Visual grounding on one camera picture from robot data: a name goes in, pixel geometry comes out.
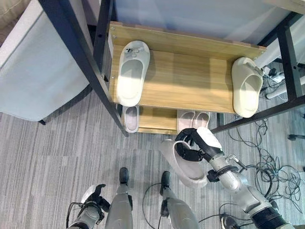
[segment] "wire bundle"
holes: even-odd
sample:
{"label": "wire bundle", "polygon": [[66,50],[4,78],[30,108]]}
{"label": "wire bundle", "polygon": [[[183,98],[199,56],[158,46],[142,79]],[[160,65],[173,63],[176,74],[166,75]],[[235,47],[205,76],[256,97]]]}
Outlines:
{"label": "wire bundle", "polygon": [[[268,200],[276,200],[280,198],[290,200],[296,209],[302,213],[301,208],[296,203],[301,198],[300,184],[301,178],[298,171],[292,166],[281,166],[279,157],[273,157],[264,148],[261,148],[262,136],[264,136],[268,130],[267,119],[261,121],[261,124],[255,122],[257,125],[255,142],[246,141],[241,137],[239,129],[236,128],[238,139],[233,138],[230,131],[229,137],[234,141],[243,142],[249,147],[257,149],[259,154],[259,162],[256,165],[249,165],[248,167],[256,168],[255,175],[255,187],[257,190],[265,195]],[[269,189],[264,194],[261,183],[269,183]]]}

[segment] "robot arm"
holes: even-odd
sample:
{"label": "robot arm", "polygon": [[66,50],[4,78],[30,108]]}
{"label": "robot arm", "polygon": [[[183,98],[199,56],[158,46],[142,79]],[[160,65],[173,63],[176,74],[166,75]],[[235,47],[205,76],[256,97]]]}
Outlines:
{"label": "robot arm", "polygon": [[204,127],[184,129],[176,137],[176,141],[184,140],[195,142],[200,150],[188,150],[181,144],[177,147],[178,154],[189,161],[209,162],[213,170],[208,172],[207,178],[210,182],[217,182],[233,195],[236,203],[252,219],[259,229],[293,229],[284,221],[282,216],[273,209],[269,201],[255,188],[248,184],[247,179],[239,173],[238,168],[229,164],[234,160],[241,167],[246,167],[233,155],[226,157],[222,151],[221,144],[212,132]]}

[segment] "slipper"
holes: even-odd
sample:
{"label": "slipper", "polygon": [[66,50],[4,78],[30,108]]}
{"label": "slipper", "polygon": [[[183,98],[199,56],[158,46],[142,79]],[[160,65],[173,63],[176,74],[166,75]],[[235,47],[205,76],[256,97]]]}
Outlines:
{"label": "slipper", "polygon": [[122,116],[125,130],[128,133],[135,133],[139,129],[139,106],[123,106]]}
{"label": "slipper", "polygon": [[175,150],[177,143],[182,143],[186,148],[190,148],[185,141],[166,139],[161,143],[160,151],[185,186],[192,188],[204,187],[208,181],[202,165],[199,162],[184,160]]}
{"label": "slipper", "polygon": [[201,126],[208,128],[209,121],[210,112],[196,111],[192,127],[195,129],[198,129]]}
{"label": "slipper", "polygon": [[237,59],[232,66],[233,105],[235,112],[244,118],[255,114],[264,72],[247,57]]}
{"label": "slipper", "polygon": [[150,51],[144,42],[128,43],[120,57],[117,98],[123,106],[136,106],[140,101],[146,72],[150,60]]}
{"label": "slipper", "polygon": [[177,111],[177,133],[180,133],[186,128],[191,128],[195,111],[178,110]]}

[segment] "black metal frame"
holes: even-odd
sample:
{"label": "black metal frame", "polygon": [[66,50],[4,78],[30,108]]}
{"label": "black metal frame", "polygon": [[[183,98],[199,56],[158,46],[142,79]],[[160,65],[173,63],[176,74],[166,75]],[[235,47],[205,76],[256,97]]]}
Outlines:
{"label": "black metal frame", "polygon": [[301,17],[301,14],[294,12],[290,13],[258,44],[262,46],[268,46],[271,42],[278,38],[282,55],[288,101],[283,104],[266,109],[264,111],[260,111],[250,118],[242,118],[240,120],[225,125],[223,125],[224,115],[217,114],[217,127],[211,130],[212,133],[219,133],[224,130],[229,130],[241,125],[262,120],[264,118],[279,115],[291,109],[305,105],[305,95],[303,95],[302,93],[300,73],[297,69],[295,49],[290,32],[290,26],[293,25]]}
{"label": "black metal frame", "polygon": [[122,133],[128,136],[103,78],[105,74],[103,65],[104,47],[108,45],[108,28],[115,10],[113,0],[102,0],[93,55],[69,0],[39,0],[39,2],[91,87]]}
{"label": "black metal frame", "polygon": [[[39,0],[42,8],[51,20],[57,33],[67,46],[76,63],[88,79],[91,87],[95,90],[123,134],[128,136],[121,121],[121,107],[119,107],[118,111],[112,102],[112,98],[104,81],[107,81],[107,77],[105,76],[110,75],[110,70],[106,70],[105,68],[104,63],[107,57],[104,54],[106,50],[109,51],[108,31],[110,21],[111,19],[116,20],[114,1],[115,0],[102,0],[92,55],[69,0]],[[290,13],[259,43],[259,45],[268,46],[276,38],[279,40],[288,102],[260,111],[250,118],[242,118],[225,125],[224,115],[217,114],[217,128],[212,130],[213,133],[278,115],[305,104],[305,95],[302,95],[300,75],[296,68],[295,50],[290,33],[290,26],[300,19],[301,16],[302,15],[298,13]]]}

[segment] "shoe rack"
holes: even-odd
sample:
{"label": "shoe rack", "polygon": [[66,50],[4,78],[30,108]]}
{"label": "shoe rack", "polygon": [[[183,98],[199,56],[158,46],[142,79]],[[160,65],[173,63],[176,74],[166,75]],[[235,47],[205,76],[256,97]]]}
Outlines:
{"label": "shoe rack", "polygon": [[115,103],[120,55],[134,40],[151,52],[140,105],[139,132],[176,134],[177,109],[234,113],[231,67],[239,57],[256,59],[265,47],[201,35],[111,22],[109,91]]}

